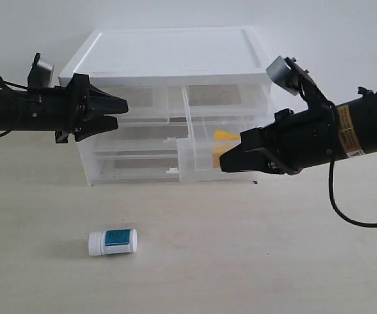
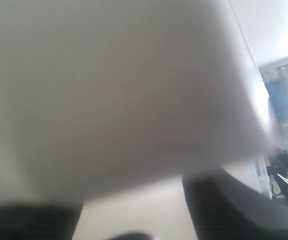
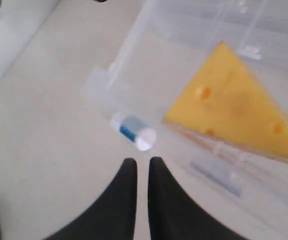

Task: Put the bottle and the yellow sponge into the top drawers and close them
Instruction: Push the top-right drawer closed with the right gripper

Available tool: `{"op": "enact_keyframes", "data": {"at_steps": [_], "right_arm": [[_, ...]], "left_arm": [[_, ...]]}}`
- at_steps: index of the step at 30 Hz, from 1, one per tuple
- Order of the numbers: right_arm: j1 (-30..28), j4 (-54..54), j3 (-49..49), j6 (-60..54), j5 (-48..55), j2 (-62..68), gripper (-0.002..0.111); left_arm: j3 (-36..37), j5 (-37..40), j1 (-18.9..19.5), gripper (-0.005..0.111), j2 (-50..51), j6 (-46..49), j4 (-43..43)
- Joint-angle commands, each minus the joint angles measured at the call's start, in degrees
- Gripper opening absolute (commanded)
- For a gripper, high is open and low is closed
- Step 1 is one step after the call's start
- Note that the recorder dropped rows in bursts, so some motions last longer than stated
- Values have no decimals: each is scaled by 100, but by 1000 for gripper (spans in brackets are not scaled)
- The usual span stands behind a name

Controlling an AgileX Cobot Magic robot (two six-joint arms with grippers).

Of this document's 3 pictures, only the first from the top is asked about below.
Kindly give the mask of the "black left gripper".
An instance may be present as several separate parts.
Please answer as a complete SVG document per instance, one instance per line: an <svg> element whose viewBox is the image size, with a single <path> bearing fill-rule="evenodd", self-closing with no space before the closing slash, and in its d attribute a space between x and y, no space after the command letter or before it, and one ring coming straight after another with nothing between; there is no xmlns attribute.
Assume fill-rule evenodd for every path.
<svg viewBox="0 0 377 314"><path fill-rule="evenodd" d="M27 87L24 104L24 129L52 131L56 143L67 143L73 134L76 142L118 129L113 116L86 120L86 115L125 114L127 101L92 85L88 75L74 74L65 87Z"/></svg>

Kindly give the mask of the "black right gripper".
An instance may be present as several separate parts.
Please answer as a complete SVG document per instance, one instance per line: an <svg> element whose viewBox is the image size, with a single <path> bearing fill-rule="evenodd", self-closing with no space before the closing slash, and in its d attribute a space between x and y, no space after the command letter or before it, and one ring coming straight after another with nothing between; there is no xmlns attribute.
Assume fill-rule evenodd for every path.
<svg viewBox="0 0 377 314"><path fill-rule="evenodd" d="M264 151L275 153L297 171L342 159L338 115L332 109L299 113L283 109L274 116L272 124L243 131L241 144L219 157L223 172L271 173L268 158L260 153Z"/></svg>

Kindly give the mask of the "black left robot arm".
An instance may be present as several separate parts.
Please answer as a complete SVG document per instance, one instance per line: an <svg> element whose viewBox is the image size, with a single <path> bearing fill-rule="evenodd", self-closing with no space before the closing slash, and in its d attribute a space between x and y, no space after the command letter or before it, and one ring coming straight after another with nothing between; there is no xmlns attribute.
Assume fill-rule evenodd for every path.
<svg viewBox="0 0 377 314"><path fill-rule="evenodd" d="M127 101L75 73L65 87L13 90L0 76L0 135L12 131L52 131L56 143L76 142L118 129L116 115L129 110Z"/></svg>

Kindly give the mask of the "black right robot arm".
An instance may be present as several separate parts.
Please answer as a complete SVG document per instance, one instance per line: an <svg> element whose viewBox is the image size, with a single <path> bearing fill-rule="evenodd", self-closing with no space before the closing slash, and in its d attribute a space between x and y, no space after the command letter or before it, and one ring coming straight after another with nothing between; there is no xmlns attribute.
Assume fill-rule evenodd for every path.
<svg viewBox="0 0 377 314"><path fill-rule="evenodd" d="M359 88L359 93L359 98L337 106L278 111L273 123L243 131L240 144L220 156L220 169L296 175L333 160L377 152L377 92Z"/></svg>

